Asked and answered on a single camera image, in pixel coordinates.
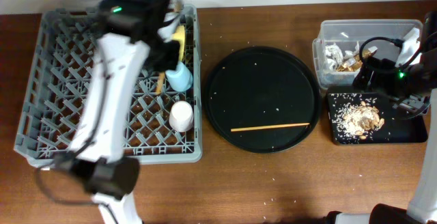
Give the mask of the wooden chopstick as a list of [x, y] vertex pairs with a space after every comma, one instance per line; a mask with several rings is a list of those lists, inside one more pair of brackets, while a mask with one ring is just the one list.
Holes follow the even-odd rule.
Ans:
[[295, 123], [295, 124], [275, 124], [275, 125], [265, 125], [265, 126], [252, 126], [252, 127], [244, 127], [244, 128], [232, 128], [231, 132], [245, 132], [245, 131], [253, 131], [253, 130], [269, 130], [269, 129], [277, 129], [277, 128], [292, 128], [299, 126], [308, 126], [310, 123]]
[[160, 72], [158, 75], [158, 81], [156, 86], [156, 95], [159, 96], [162, 93], [163, 85], [165, 81], [165, 72]]

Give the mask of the yellow plastic bowl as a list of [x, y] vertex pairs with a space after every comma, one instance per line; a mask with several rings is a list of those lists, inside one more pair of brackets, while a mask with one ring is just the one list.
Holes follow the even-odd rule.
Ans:
[[184, 25], [177, 26], [175, 33], [172, 35], [172, 40], [175, 40], [180, 44], [179, 61], [182, 61], [186, 46], [186, 27]]

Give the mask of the light blue plastic cup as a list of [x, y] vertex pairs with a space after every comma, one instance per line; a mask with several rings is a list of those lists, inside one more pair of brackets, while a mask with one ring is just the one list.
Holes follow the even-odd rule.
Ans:
[[177, 92], [185, 92], [193, 85], [193, 75], [181, 61], [175, 70], [166, 70], [165, 74], [171, 88]]

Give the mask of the wrappers and tissue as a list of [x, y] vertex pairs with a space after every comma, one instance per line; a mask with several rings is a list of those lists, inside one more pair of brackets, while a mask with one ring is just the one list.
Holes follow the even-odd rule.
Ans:
[[323, 67], [334, 72], [358, 72], [363, 63], [359, 57], [360, 44], [356, 42], [353, 51], [341, 50], [335, 43], [325, 46]]

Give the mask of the pink plastic cup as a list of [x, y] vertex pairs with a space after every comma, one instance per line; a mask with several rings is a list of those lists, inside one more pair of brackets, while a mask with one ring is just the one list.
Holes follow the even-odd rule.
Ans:
[[186, 101], [173, 104], [169, 116], [169, 124], [177, 132], [187, 132], [193, 127], [194, 113], [192, 106]]

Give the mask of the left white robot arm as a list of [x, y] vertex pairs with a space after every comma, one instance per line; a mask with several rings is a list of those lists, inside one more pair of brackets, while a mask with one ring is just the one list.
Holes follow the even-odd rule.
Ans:
[[180, 43], [173, 39], [181, 0], [102, 0], [96, 16], [93, 74], [85, 107], [66, 152], [48, 170], [80, 183], [105, 223], [140, 223], [133, 191], [140, 163], [125, 156], [123, 132], [135, 83], [149, 74], [175, 70]]

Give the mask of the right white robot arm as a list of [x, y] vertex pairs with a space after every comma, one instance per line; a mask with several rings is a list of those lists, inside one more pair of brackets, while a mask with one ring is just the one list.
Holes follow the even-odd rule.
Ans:
[[326, 20], [313, 41], [335, 143], [426, 143], [421, 177], [407, 208], [330, 212], [327, 223], [435, 223], [436, 13], [407, 19]]

